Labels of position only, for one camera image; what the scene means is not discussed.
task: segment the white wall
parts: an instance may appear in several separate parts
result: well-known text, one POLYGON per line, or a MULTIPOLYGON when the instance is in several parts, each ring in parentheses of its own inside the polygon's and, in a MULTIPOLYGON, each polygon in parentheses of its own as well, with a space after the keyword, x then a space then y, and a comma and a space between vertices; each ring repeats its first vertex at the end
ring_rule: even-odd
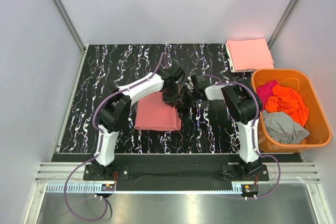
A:
POLYGON ((0 216, 22 223, 80 52, 52 0, 0 0, 0 216))
POLYGON ((86 44, 269 38, 289 0, 62 0, 86 44))
MULTIPOLYGON (((277 68, 298 69, 314 85, 332 132, 336 134, 336 2, 300 0, 271 52, 277 68)), ((336 138, 322 149, 304 153, 316 164, 336 221, 336 138)))

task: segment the table surface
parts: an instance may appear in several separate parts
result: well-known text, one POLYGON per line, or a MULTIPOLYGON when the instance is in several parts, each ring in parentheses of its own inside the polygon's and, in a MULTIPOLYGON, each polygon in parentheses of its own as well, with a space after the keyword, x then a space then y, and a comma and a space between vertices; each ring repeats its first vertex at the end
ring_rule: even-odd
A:
MULTIPOLYGON (((90 45, 62 139, 60 153, 92 153, 98 132, 92 115, 110 83, 129 84, 153 71, 161 52, 168 64, 178 63, 191 74, 212 74, 224 81, 249 79, 250 73, 231 73, 224 44, 90 45)), ((239 134, 223 101, 196 102, 189 111, 179 111, 179 131, 134 129, 135 104, 128 124, 120 132, 116 153, 235 153, 239 134)))

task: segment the gray cloth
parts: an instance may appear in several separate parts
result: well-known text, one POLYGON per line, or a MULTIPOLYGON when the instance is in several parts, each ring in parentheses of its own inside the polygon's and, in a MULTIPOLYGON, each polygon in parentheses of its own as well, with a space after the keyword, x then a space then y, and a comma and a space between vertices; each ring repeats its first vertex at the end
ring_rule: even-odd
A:
POLYGON ((309 132, 285 112, 262 112, 268 135, 281 144, 299 144, 309 132))

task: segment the folded pink towel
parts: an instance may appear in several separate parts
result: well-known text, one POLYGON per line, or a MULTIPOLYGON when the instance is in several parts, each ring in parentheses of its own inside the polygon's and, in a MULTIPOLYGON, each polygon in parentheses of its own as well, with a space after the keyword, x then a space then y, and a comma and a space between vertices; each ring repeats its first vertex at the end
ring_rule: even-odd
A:
POLYGON ((162 92, 155 92, 138 102, 135 128, 137 130, 179 131, 181 119, 176 108, 163 102, 162 92))
POLYGON ((226 45, 235 71, 274 68, 266 39, 228 40, 226 45))

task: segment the pink towel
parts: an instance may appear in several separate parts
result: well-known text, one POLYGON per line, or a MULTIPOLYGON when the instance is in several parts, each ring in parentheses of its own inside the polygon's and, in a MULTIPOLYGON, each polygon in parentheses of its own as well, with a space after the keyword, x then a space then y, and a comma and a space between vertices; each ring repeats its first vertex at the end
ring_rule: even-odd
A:
POLYGON ((257 88, 257 95, 259 96, 259 98, 261 99, 262 102, 262 107, 263 110, 265 109, 265 104, 268 100, 269 97, 273 96, 273 87, 275 85, 277 85, 278 82, 276 80, 273 81, 269 81, 267 83, 265 83, 264 85, 260 86, 259 88, 257 88))
POLYGON ((235 71, 274 68, 266 39, 228 40, 226 45, 235 71))
POLYGON ((176 108, 163 102, 162 92, 155 92, 138 102, 135 128, 137 130, 179 131, 181 119, 176 108))

